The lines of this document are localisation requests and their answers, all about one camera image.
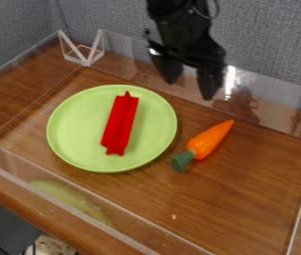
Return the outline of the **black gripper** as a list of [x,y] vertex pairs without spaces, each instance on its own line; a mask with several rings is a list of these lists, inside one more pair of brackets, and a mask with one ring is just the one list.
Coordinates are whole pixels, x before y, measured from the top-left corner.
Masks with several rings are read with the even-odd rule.
[[198,9],[182,9],[170,15],[150,13],[155,29],[146,30],[151,62],[162,79],[174,84],[182,64],[197,68],[202,98],[209,101],[223,86],[225,50],[210,36],[211,18]]

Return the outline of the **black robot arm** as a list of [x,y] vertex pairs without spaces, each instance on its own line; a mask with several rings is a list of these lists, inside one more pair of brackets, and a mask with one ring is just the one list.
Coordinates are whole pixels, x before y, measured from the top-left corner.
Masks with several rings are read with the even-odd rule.
[[[217,0],[215,12],[219,12]],[[195,69],[202,98],[213,99],[223,85],[225,56],[222,46],[210,36],[211,20],[206,0],[147,0],[147,11],[159,34],[154,38],[144,29],[148,54],[162,79],[174,84],[183,72],[183,66]]]

